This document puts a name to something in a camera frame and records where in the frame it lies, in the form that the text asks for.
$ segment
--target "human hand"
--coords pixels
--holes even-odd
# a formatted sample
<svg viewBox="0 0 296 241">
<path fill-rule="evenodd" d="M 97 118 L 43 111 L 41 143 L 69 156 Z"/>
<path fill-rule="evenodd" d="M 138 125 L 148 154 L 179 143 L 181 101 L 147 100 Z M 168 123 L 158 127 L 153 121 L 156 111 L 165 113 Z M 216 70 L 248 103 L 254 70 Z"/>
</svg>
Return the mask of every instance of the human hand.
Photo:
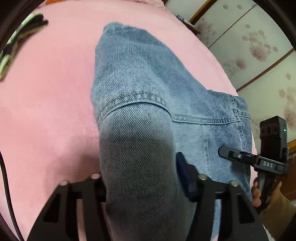
<svg viewBox="0 0 296 241">
<path fill-rule="evenodd" d="M 282 186 L 282 182 L 280 181 L 270 196 L 270 201 L 269 201 L 269 204 L 268 204 L 266 210 L 268 210 L 281 197 L 281 186 Z M 257 179 L 255 179 L 254 185 L 252 187 L 252 195 L 253 195 L 253 201 L 252 201 L 253 206 L 260 207 L 261 206 L 261 200 L 260 200 L 261 192 L 258 189 Z"/>
</svg>

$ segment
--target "wall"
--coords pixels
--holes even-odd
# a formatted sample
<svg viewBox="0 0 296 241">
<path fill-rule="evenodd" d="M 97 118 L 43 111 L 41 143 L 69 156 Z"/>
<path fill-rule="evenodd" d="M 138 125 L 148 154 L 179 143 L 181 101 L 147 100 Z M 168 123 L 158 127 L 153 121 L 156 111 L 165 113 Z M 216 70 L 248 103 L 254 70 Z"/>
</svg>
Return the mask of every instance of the wall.
<svg viewBox="0 0 296 241">
<path fill-rule="evenodd" d="M 179 14 L 185 19 L 190 20 L 206 1 L 207 0 L 168 0 L 165 7 L 173 14 Z"/>
<path fill-rule="evenodd" d="M 286 57 L 292 46 L 272 18 L 252 0 L 218 0 L 195 26 L 236 89 L 255 80 L 238 94 L 249 105 L 257 151 L 259 123 L 275 115 L 287 120 L 287 141 L 296 139 L 296 53 Z"/>
</svg>

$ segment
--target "sleeve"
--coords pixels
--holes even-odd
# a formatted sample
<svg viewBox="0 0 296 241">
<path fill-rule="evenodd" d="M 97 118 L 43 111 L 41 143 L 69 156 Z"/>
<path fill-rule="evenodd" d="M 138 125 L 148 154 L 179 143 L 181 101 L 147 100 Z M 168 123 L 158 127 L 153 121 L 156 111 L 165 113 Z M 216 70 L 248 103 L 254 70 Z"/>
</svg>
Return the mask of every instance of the sleeve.
<svg viewBox="0 0 296 241">
<path fill-rule="evenodd" d="M 260 219 L 275 240 L 283 234 L 296 213 L 296 207 L 281 194 L 268 210 L 260 214 Z"/>
</svg>

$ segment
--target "pink bed sheet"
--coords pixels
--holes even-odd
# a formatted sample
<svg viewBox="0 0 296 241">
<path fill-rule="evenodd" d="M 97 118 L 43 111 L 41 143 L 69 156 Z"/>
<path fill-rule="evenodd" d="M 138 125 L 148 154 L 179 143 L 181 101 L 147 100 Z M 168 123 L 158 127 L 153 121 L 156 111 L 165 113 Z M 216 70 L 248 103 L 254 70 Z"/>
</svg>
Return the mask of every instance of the pink bed sheet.
<svg viewBox="0 0 296 241">
<path fill-rule="evenodd" d="M 106 24 L 146 29 L 207 89 L 237 95 L 213 54 L 164 8 L 84 0 L 38 10 L 49 20 L 48 27 L 24 44 L 0 83 L 0 150 L 25 239 L 61 180 L 80 181 L 99 171 L 98 130 L 89 96 L 94 50 Z M 14 230 L 4 197 L 1 182 L 0 212 Z"/>
</svg>

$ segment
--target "blue denim jeans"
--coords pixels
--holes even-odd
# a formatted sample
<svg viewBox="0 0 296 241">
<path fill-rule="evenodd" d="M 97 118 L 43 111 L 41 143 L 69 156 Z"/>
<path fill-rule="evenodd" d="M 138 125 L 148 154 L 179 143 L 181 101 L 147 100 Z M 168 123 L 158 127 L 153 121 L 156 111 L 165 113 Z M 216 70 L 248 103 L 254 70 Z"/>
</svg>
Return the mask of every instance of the blue denim jeans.
<svg viewBox="0 0 296 241">
<path fill-rule="evenodd" d="M 179 151 L 211 179 L 237 180 L 251 198 L 248 166 L 217 153 L 222 145 L 251 152 L 245 100 L 206 90 L 145 30 L 119 23 L 104 28 L 91 100 L 114 240 L 186 240 L 195 204 L 178 179 Z M 220 209 L 217 201 L 212 238 Z"/>
</svg>

